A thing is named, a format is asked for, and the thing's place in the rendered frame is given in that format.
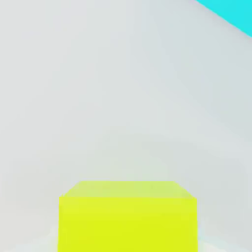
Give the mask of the large cyan box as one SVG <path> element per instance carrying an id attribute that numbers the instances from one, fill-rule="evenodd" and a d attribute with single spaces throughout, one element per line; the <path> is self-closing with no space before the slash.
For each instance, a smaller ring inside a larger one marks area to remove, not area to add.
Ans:
<path id="1" fill-rule="evenodd" d="M 252 0 L 197 0 L 227 22 L 252 37 Z"/>

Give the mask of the small yellow cube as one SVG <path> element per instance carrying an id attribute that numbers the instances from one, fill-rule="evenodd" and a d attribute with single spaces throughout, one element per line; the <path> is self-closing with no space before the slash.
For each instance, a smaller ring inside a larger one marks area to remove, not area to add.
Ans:
<path id="1" fill-rule="evenodd" d="M 81 181 L 59 198 L 57 252 L 198 252 L 197 200 L 173 181 Z"/>

